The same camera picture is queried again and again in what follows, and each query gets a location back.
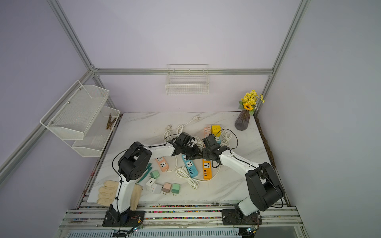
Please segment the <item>bright green plug adapter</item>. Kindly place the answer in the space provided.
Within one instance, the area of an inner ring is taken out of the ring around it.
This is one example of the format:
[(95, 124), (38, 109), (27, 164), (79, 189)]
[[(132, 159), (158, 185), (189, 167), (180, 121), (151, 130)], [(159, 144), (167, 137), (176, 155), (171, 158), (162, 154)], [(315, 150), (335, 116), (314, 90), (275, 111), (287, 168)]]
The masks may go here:
[(172, 184), (171, 192), (172, 192), (174, 195), (177, 195), (177, 194), (180, 193), (180, 188), (181, 188), (180, 184), (178, 184), (178, 183), (174, 183), (174, 184)]

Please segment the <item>dusty pink plug adapter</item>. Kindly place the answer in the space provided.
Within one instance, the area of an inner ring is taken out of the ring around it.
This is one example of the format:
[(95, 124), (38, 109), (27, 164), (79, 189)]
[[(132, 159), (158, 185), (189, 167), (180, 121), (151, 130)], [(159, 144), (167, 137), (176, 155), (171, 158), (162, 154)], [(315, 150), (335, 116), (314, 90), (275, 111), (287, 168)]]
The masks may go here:
[(171, 189), (172, 189), (172, 184), (171, 183), (168, 183), (166, 182), (163, 187), (162, 187), (162, 191), (164, 194), (168, 194), (171, 192)]

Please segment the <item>white USB charger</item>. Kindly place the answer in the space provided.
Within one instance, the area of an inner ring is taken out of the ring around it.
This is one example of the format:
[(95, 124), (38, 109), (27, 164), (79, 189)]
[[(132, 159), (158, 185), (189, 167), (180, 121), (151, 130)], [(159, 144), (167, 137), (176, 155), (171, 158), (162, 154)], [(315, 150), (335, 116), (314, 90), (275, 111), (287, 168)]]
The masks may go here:
[(155, 179), (155, 178), (150, 178), (150, 179), (146, 182), (146, 184), (145, 184), (145, 189), (146, 189), (147, 191), (150, 191), (151, 188), (152, 188), (152, 186), (155, 184), (155, 182), (156, 182), (156, 179)]

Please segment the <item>grey white plug adapter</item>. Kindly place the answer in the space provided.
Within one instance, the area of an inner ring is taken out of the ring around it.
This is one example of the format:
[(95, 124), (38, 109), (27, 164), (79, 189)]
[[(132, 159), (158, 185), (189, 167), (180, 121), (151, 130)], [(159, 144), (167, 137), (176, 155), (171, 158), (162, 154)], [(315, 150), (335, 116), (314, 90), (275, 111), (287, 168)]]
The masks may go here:
[(162, 185), (154, 183), (151, 186), (150, 192), (152, 192), (153, 194), (160, 194), (162, 192), (162, 188), (163, 188)]

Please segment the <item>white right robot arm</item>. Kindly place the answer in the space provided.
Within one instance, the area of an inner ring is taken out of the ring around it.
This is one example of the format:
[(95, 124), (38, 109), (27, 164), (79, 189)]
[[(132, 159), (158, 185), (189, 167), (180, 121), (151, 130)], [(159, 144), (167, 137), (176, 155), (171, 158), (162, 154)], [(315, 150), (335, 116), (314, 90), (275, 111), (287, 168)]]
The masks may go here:
[(257, 211), (266, 211), (284, 198), (284, 188), (270, 163), (259, 164), (245, 159), (231, 148), (218, 144), (212, 134), (204, 138), (203, 143), (204, 159), (229, 167), (245, 177), (249, 196), (237, 204), (241, 214), (249, 216)]

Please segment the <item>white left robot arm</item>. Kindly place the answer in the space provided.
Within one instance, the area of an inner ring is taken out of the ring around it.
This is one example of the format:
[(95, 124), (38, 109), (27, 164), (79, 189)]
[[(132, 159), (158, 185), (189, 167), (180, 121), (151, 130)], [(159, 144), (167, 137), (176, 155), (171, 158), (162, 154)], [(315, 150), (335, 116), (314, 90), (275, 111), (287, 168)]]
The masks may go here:
[(183, 132), (179, 136), (162, 144), (144, 145), (134, 142), (125, 152), (118, 154), (118, 168), (115, 170), (120, 177), (113, 209), (122, 214), (131, 206), (131, 198), (136, 182), (151, 159), (186, 155), (189, 159), (201, 159), (201, 151), (196, 145), (195, 137)]

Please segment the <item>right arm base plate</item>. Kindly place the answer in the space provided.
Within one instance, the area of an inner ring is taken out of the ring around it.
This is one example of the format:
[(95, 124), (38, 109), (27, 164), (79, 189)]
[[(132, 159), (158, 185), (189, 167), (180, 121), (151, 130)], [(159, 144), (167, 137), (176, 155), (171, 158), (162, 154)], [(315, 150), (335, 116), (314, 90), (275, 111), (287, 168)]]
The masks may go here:
[(263, 223), (262, 217), (259, 212), (254, 212), (251, 215), (244, 215), (236, 209), (223, 209), (222, 223), (223, 225), (261, 225)]

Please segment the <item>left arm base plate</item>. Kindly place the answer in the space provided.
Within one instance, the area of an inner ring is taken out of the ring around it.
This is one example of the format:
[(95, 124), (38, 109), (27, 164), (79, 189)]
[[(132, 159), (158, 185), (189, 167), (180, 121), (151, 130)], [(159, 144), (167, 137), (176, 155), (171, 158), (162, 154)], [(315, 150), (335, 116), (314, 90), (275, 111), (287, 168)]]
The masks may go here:
[(138, 227), (142, 225), (145, 217), (145, 211), (131, 211), (128, 209), (123, 213), (117, 210), (111, 204), (106, 211), (102, 226), (103, 227)]

